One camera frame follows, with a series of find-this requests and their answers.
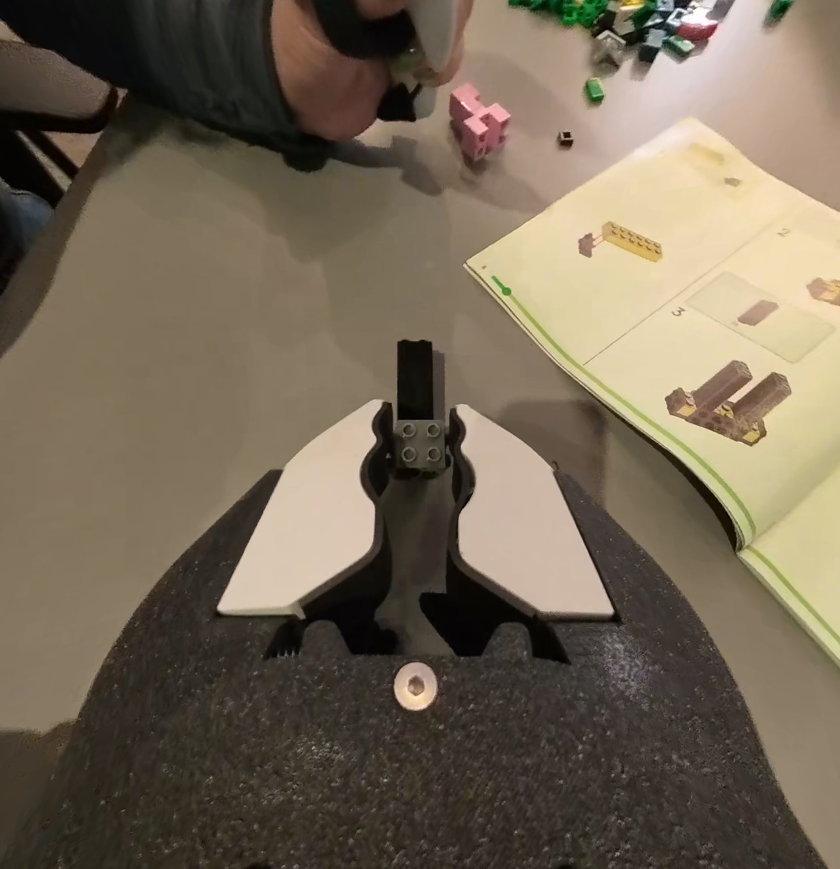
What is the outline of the pile of small bricks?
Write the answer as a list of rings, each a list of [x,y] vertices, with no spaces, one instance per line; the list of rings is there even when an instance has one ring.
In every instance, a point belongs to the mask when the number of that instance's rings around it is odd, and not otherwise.
[[[621,68],[627,59],[653,64],[666,52],[684,60],[703,50],[728,17],[733,1],[508,1],[592,38],[591,62]]]

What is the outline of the long black brick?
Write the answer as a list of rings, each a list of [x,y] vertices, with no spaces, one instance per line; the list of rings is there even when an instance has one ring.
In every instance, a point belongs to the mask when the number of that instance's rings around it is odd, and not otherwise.
[[[396,345],[394,418],[445,420],[446,356],[428,340],[400,340]]]

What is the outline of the person's left forearm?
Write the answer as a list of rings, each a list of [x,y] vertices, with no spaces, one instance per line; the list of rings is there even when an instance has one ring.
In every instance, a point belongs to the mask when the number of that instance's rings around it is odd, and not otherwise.
[[[145,103],[320,170],[275,71],[272,1],[0,1],[0,21]]]

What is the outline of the open instruction booklet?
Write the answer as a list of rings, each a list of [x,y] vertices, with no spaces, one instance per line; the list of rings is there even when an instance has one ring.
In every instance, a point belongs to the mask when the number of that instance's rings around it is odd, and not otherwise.
[[[840,668],[840,212],[688,119],[465,268],[703,483]]]

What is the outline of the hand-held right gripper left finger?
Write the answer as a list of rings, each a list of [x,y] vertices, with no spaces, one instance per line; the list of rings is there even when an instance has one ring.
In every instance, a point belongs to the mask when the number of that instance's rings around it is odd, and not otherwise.
[[[218,603],[223,616],[306,617],[379,554],[392,406],[372,400],[286,464]]]

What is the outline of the grey desk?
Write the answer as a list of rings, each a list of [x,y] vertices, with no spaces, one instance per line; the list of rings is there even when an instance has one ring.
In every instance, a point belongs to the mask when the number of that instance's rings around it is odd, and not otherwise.
[[[840,867],[839,669],[690,479],[462,266],[690,115],[840,211],[840,2],[796,2],[773,30],[764,8],[736,2],[701,56],[621,71],[591,108],[581,32],[478,2],[460,79],[514,127],[478,176],[442,103],[306,176],[125,102],[0,304],[0,750],[74,719],[174,560],[265,471],[387,396],[398,339],[428,338],[449,402],[572,474],[686,594]]]

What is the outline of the pink brick figure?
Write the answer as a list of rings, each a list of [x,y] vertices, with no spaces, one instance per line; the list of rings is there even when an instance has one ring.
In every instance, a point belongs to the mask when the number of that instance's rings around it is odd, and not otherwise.
[[[448,112],[451,130],[467,162],[479,164],[507,143],[511,114],[500,103],[484,103],[472,83],[451,91]]]

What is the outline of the person's left hand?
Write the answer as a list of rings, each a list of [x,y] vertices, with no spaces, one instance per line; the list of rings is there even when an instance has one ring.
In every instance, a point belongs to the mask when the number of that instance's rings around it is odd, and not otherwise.
[[[389,66],[337,51],[311,2],[274,1],[271,46],[278,80],[302,132],[339,143],[378,120],[393,85]]]

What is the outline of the person's blue jeans leg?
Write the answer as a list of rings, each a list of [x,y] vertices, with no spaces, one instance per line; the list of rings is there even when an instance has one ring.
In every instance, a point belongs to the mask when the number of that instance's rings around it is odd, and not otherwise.
[[[0,177],[0,298],[53,213],[43,198],[17,190]]]

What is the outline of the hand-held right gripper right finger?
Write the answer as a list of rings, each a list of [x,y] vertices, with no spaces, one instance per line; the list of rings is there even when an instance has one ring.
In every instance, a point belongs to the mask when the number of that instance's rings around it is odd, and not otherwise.
[[[468,404],[451,413],[457,566],[521,613],[611,620],[614,607],[552,466]]]

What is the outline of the grey and yellow brick assembly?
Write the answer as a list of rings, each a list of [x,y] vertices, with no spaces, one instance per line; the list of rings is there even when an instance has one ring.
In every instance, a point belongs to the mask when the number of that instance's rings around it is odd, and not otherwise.
[[[393,430],[392,474],[395,479],[435,479],[449,467],[444,420],[397,420]]]

